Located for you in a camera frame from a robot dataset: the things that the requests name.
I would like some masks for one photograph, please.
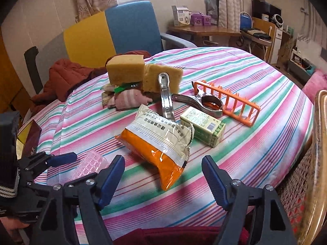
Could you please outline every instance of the metal bolt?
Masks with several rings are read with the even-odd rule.
[[[238,180],[238,179],[233,179],[232,183],[233,183],[234,186],[240,186],[241,185],[241,181]]]
[[[56,184],[52,187],[55,191],[58,191],[61,188],[60,184]]]
[[[93,185],[95,183],[94,179],[88,179],[86,182],[86,185]]]
[[[270,184],[268,184],[268,185],[266,185],[266,189],[267,189],[268,191],[273,191],[273,190],[274,190],[274,187],[271,186]]]

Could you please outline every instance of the woven rattan chair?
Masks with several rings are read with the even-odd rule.
[[[310,245],[320,231],[327,205],[327,91],[315,99],[313,143],[277,192],[291,221],[298,245]]]

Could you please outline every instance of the sponge block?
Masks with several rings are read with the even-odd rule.
[[[183,76],[183,70],[158,64],[145,65],[143,91],[160,93],[160,86],[158,82],[158,76],[160,73],[168,74],[170,93],[178,94],[179,84]]]
[[[121,86],[124,83],[143,81],[143,55],[119,55],[107,63],[111,85]]]

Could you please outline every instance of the orange plastic rack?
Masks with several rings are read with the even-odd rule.
[[[224,90],[222,88],[222,86],[215,87],[214,83],[207,84],[207,82],[205,80],[202,80],[201,82],[200,81],[194,82],[194,95],[195,96],[197,95],[197,86],[198,85],[203,86],[203,91],[204,92],[207,92],[207,88],[211,89],[211,94],[212,95],[215,95],[215,92],[218,92],[218,98],[220,98],[220,99],[221,99],[221,95],[226,95],[226,101],[225,101],[225,104],[223,106],[223,113],[226,114],[229,117],[234,118],[235,120],[237,120],[237,121],[239,121],[241,123],[244,123],[246,126],[249,126],[249,127],[253,126],[253,124],[256,121],[256,119],[257,119],[257,117],[259,115],[259,112],[261,110],[260,107],[256,103],[250,102],[246,98],[240,97],[239,93],[233,94],[229,89]],[[229,102],[230,98],[234,99],[234,105],[233,105],[231,110],[227,109],[228,102]],[[236,108],[236,105],[237,105],[238,102],[243,103],[243,105],[242,105],[240,113],[237,115],[237,114],[235,114],[234,111],[235,111],[235,108]],[[215,109],[215,110],[219,109],[217,107],[217,105],[214,105],[212,103],[206,103],[205,105],[212,108],[212,109]],[[246,105],[251,107],[251,109],[250,109],[249,114],[244,117],[243,112],[244,112],[244,109],[245,109]],[[251,115],[253,113],[255,113],[255,110],[256,110],[256,115],[254,116],[253,120],[251,121]]]

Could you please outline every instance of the silver clip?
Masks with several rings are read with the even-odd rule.
[[[175,121],[173,102],[171,101],[170,89],[169,89],[169,76],[166,73],[161,73],[158,76],[161,104],[162,104],[162,116],[168,120]]]

